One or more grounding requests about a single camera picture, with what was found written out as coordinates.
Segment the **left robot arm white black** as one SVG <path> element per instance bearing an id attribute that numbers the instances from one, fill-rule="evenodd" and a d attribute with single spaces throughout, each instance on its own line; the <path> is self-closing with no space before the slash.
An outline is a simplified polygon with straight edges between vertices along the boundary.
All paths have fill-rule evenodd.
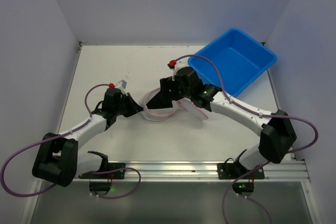
<path id="1" fill-rule="evenodd" d="M 109 168 L 105 154 L 78 151 L 92 138 L 103 133 L 116 122 L 118 116 L 128 118 L 143 111 L 123 88 L 107 88 L 104 98 L 81 124 L 60 134 L 48 133 L 43 137 L 32 175 L 53 184 L 66 187 L 83 174 L 106 172 Z"/>

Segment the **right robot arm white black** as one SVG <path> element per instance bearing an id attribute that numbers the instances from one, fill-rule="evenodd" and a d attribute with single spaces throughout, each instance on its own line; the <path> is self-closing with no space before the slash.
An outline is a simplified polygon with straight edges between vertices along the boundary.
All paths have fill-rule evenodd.
<path id="1" fill-rule="evenodd" d="M 279 164 L 297 139 L 286 112 L 276 113 L 257 109 L 223 93 L 213 84 L 204 84 L 196 71 L 183 67 L 171 77 L 160 80 L 159 99 L 162 107 L 172 106 L 173 101 L 189 99 L 196 107 L 224 115 L 247 127 L 257 136 L 259 143 L 242 151 L 228 172 L 241 176 L 255 167 L 270 162 Z"/>

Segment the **white mesh laundry bag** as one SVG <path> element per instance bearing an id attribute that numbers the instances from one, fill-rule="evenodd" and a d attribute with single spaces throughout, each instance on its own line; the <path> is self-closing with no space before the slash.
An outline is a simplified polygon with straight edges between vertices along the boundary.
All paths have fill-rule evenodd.
<path id="1" fill-rule="evenodd" d="M 207 120 L 208 116 L 198 107 L 196 107 L 191 101 L 186 98 L 183 98 L 178 101 L 173 101 L 173 106 L 167 109 L 149 109 L 147 103 L 158 94 L 160 88 L 156 88 L 152 91 L 146 93 L 140 100 L 140 106 L 143 107 L 142 116 L 147 121 L 152 122 L 162 122 L 173 116 L 179 110 L 185 110 L 192 115 L 200 118 L 201 120 Z"/>

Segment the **black bra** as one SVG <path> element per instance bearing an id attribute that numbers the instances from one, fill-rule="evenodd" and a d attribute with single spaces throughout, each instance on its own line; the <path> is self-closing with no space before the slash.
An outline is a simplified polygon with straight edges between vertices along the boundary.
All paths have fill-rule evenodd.
<path id="1" fill-rule="evenodd" d="M 145 103 L 148 109 L 167 109 L 172 108 L 172 99 L 169 94 L 159 91 L 154 97 L 152 97 L 148 102 Z"/>

